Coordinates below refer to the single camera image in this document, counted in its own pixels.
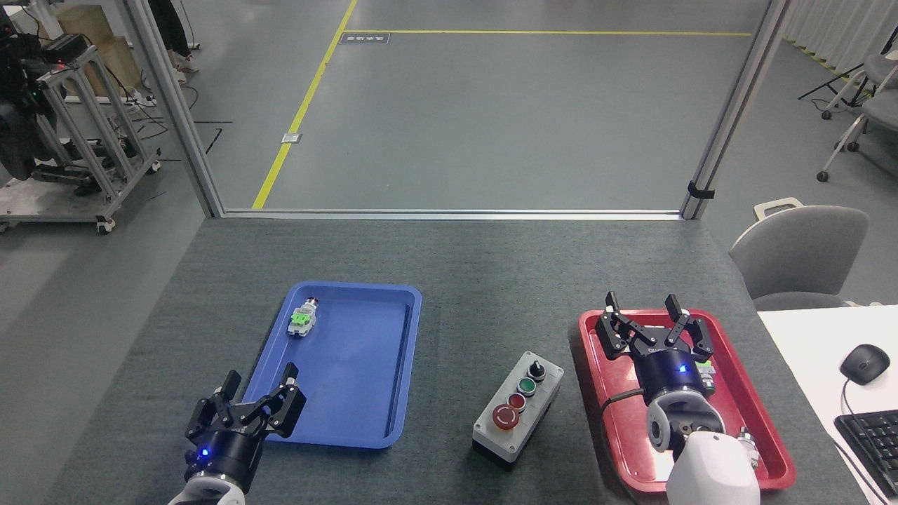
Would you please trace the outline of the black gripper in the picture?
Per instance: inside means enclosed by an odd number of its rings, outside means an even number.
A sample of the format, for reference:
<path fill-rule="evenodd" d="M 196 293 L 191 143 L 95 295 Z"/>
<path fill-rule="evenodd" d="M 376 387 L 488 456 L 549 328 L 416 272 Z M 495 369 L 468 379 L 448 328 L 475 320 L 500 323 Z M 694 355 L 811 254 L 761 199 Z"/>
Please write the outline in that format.
<path fill-rule="evenodd" d="M 673 327 L 659 344 L 649 335 L 648 329 L 620 312 L 615 291 L 604 298 L 605 309 L 596 320 L 594 330 L 604 355 L 610 361 L 618 358 L 626 349 L 633 352 L 633 365 L 639 386 L 643 390 L 645 405 L 660 394 L 689 389 L 706 393 L 697 363 L 708 361 L 714 354 L 714 346 L 708 341 L 708 326 L 702 318 L 681 307 L 677 296 L 669 294 L 664 304 Z M 692 344 L 682 342 L 686 332 Z"/>
<path fill-rule="evenodd" d="M 184 479 L 222 474 L 245 494 L 260 463 L 267 434 L 292 436 L 304 409 L 306 397 L 296 377 L 298 368 L 288 362 L 279 386 L 256 403 L 231 405 L 243 378 L 230 370 L 222 386 L 208 398 L 200 398 L 185 429 L 195 450 L 185 454 L 188 469 Z"/>

